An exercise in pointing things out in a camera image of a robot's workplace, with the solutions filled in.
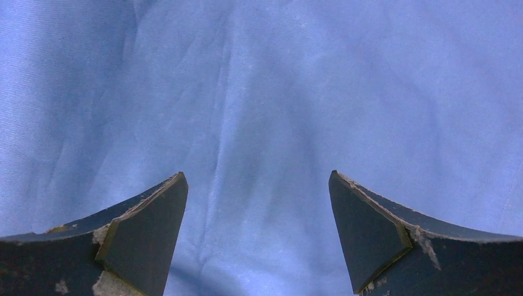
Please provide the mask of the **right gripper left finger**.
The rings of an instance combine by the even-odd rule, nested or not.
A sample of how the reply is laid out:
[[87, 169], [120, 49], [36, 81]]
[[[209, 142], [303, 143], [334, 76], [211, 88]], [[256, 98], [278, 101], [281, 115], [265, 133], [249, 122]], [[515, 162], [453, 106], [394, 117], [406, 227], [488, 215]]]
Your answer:
[[2, 295], [162, 295], [188, 185], [177, 173], [130, 199], [1, 238]]

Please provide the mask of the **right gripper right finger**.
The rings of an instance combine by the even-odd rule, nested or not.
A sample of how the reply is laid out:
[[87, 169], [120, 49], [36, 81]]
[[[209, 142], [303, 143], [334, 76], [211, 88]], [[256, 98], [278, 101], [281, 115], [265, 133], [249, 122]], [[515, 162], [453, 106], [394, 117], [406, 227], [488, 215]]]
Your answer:
[[329, 193], [355, 294], [522, 294], [521, 237], [438, 220], [338, 171]]

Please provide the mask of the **blue surgical wrap cloth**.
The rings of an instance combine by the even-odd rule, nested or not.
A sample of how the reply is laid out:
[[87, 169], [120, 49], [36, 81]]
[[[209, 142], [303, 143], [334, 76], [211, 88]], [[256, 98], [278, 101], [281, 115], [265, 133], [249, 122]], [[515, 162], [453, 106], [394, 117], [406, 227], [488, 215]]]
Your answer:
[[520, 236], [522, 2], [1, 2], [2, 236], [182, 171], [167, 295], [350, 295], [332, 170]]

